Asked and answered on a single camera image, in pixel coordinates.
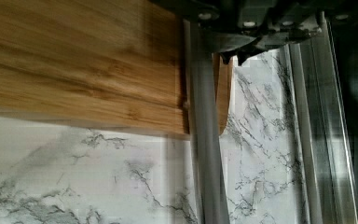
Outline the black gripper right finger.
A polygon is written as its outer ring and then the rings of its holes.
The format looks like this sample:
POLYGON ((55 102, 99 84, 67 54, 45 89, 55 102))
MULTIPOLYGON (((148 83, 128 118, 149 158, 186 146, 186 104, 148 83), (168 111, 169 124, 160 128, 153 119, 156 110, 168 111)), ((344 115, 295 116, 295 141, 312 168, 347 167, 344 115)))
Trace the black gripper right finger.
POLYGON ((282 46, 288 44, 297 44, 312 37, 319 35, 322 32, 321 27, 317 27, 314 30, 301 30, 294 29, 287 32, 278 32, 270 35, 262 35, 258 37, 252 43, 249 43, 236 52, 238 58, 238 65, 242 65, 247 59, 254 57, 260 53, 279 49, 282 46))

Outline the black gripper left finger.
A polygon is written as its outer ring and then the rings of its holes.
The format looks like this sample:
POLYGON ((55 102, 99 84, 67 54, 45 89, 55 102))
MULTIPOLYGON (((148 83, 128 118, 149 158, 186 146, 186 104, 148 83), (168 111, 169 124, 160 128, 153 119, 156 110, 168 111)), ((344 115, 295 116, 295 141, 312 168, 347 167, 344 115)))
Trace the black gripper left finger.
POLYGON ((207 50, 219 53, 224 64, 229 64, 237 49, 252 43, 254 40, 254 37, 248 35, 203 32, 203 41, 207 50))

